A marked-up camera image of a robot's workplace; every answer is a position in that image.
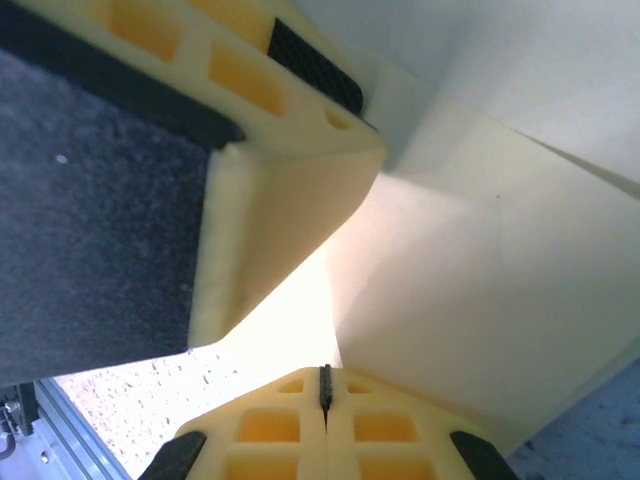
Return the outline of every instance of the speckled ceiling tile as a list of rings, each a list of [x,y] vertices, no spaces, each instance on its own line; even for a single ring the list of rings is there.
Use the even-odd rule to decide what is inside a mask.
[[[56,380],[133,478],[183,423],[245,393],[215,346]]]
[[[223,341],[57,381],[138,478],[187,421],[294,370],[327,362],[341,363],[319,250]]]

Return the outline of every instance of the rectangular cutout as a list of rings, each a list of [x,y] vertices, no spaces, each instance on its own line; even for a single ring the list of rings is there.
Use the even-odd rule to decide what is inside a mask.
[[[225,480],[296,480],[298,459],[292,457],[233,457],[227,460]]]
[[[182,40],[182,31],[153,2],[113,0],[111,33],[155,55],[164,62],[173,60]]]
[[[355,394],[363,394],[363,393],[371,393],[371,390],[369,390],[367,387],[359,383],[349,382],[347,384],[347,392],[355,393]]]
[[[299,442],[300,418],[296,410],[254,409],[245,412],[237,442]]]
[[[275,18],[255,0],[187,0],[187,2],[261,52],[267,53],[269,50]]]
[[[285,112],[284,92],[271,73],[223,45],[216,45],[209,78],[256,107],[276,116]]]
[[[360,480],[438,480],[431,463],[422,458],[367,457],[358,465]]]
[[[301,378],[283,385],[278,389],[280,393],[302,393],[304,389],[304,381]]]
[[[417,442],[413,419],[405,413],[356,413],[353,418],[356,442]]]

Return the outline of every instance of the white wall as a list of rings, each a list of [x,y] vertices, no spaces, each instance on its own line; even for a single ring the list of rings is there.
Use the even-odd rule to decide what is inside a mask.
[[[640,181],[635,0],[297,0],[335,41],[375,51],[526,135]]]
[[[640,335],[640,203],[388,66],[368,117],[410,133],[329,242],[342,361],[509,449]]]

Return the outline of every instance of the metal frame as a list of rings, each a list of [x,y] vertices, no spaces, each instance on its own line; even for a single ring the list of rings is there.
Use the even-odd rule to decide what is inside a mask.
[[[14,425],[25,435],[33,433],[31,424],[38,419],[38,404],[33,383],[0,387],[0,404]]]
[[[34,390],[39,418],[31,435],[17,427],[16,454],[3,461],[9,469],[33,480],[131,480],[55,380],[39,380]]]

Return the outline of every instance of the black rubber pad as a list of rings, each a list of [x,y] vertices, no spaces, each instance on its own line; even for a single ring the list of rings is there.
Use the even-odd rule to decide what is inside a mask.
[[[189,432],[165,443],[139,480],[186,480],[207,436]]]
[[[476,480],[518,480],[502,455],[486,440],[467,432],[453,432],[451,440]]]
[[[353,114],[362,112],[364,99],[358,84],[279,19],[268,55]]]

